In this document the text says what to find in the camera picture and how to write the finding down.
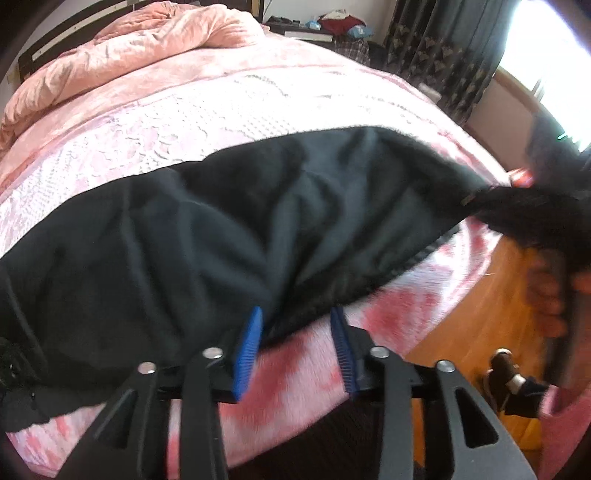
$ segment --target sleeve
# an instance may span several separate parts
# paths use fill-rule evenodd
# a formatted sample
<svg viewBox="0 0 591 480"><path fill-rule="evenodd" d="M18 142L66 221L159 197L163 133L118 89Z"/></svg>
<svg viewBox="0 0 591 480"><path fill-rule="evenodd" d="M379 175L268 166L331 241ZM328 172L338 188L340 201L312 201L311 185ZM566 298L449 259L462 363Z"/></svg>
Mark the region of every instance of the sleeve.
<svg viewBox="0 0 591 480"><path fill-rule="evenodd" d="M550 387L540 407L542 460L539 480L552 480L591 426L591 385L572 404L560 409L561 390Z"/></svg>

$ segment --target bedspread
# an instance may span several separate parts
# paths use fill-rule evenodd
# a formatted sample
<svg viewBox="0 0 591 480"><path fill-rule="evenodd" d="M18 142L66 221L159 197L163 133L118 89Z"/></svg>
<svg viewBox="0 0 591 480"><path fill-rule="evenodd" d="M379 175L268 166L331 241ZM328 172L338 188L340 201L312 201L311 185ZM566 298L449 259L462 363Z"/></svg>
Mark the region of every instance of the bedspread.
<svg viewBox="0 0 591 480"><path fill-rule="evenodd" d="M193 48L240 48L263 37L251 14L220 4L155 2L124 15L90 42L44 65L19 87L2 117L0 160L16 137L51 106Z"/></svg>
<svg viewBox="0 0 591 480"><path fill-rule="evenodd" d="M150 82L138 82L150 75ZM506 181L475 140L401 79L268 35L251 47L194 50L163 60L37 121L0 162L0 255L66 199L109 180L200 161L244 142L354 125L404 132L491 183ZM407 353L481 278L497 240L481 223L465 220L424 262L347 306L349 321L368 329L377 343ZM243 402L221 406L229 465L297 435L345 398L323 317L262 352ZM54 476L100 408L82 408L9 437L31 469ZM178 478L179 413L176 402L169 478Z"/></svg>

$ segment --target red object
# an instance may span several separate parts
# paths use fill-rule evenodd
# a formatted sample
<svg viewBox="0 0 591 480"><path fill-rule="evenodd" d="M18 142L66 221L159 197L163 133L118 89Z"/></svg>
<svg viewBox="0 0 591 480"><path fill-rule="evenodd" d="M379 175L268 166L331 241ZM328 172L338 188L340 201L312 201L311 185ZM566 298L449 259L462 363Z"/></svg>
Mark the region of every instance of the red object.
<svg viewBox="0 0 591 480"><path fill-rule="evenodd" d="M322 28L324 28L325 30L328 30L330 33L332 33L333 35L336 35L337 37L339 35L345 35L349 30L351 30L351 28L353 28L355 25L365 25L365 22L363 20L360 20L359 18L355 18L351 15L349 15L347 18L344 18L342 20L319 20L320 25L322 25Z"/></svg>
<svg viewBox="0 0 591 480"><path fill-rule="evenodd" d="M514 187L528 188L534 184L534 178L527 168L518 168L509 172L511 185Z"/></svg>

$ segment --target pink bedsheet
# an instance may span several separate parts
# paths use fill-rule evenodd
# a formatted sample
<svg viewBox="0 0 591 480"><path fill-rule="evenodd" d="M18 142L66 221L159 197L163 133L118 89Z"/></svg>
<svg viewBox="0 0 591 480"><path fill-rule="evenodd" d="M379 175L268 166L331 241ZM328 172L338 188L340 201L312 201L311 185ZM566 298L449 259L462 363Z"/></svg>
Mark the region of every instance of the pink bedsheet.
<svg viewBox="0 0 591 480"><path fill-rule="evenodd" d="M491 182L506 181L477 142L401 79L268 35L250 47L161 60L38 120L0 162L0 254L67 198L106 181L199 161L243 142L352 125L399 130ZM349 321L368 329L376 342L407 353L481 278L497 240L479 222L462 222L427 260L348 306ZM228 463L238 465L293 437L344 399L323 317L263 352L243 402L222 406ZM100 408L10 434L11 441L31 469L54 476ZM178 478L179 412L176 403L169 478Z"/></svg>

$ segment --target human hand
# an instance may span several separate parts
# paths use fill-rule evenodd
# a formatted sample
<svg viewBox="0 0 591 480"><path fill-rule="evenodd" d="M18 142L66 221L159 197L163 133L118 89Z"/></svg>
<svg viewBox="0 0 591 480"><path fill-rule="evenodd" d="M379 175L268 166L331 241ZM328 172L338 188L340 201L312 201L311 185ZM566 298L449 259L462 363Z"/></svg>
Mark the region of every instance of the human hand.
<svg viewBox="0 0 591 480"><path fill-rule="evenodd" d="M591 294L591 271L575 275L571 284L575 290ZM561 286L541 257L536 259L528 272L526 301L534 309L535 321L542 335L556 338L566 334L566 324L560 317L564 310Z"/></svg>

